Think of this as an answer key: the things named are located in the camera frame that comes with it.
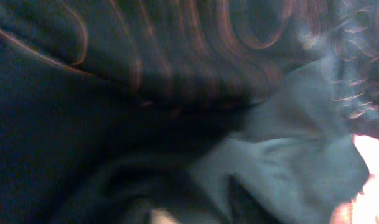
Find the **black orange-patterned cycling jersey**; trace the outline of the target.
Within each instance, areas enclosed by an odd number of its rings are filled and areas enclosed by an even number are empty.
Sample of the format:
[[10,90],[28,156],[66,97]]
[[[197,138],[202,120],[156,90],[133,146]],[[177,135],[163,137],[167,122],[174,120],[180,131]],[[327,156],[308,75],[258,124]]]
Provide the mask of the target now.
[[0,1],[0,223],[330,223],[379,139],[379,1]]

